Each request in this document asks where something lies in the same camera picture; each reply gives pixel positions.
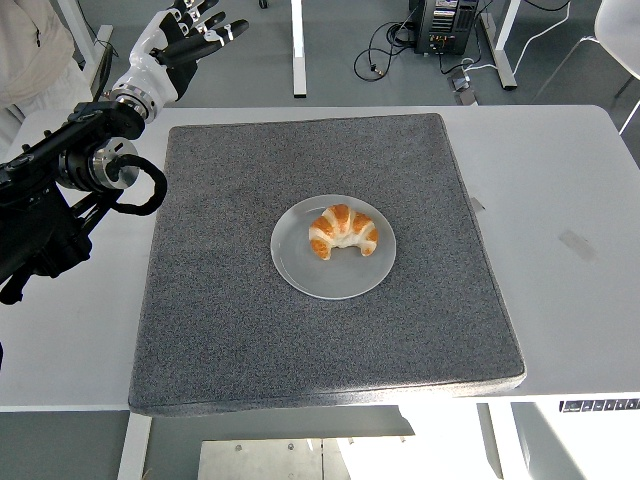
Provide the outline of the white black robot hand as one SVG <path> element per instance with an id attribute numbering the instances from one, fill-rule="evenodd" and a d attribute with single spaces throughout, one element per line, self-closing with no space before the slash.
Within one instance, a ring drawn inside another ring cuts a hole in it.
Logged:
<path id="1" fill-rule="evenodd" d="M 198 62 L 221 50 L 249 28 L 231 23 L 215 1 L 174 1 L 155 14 L 129 54 L 129 70 L 111 89 L 111 98 L 137 99 L 148 109 L 182 98 Z"/>

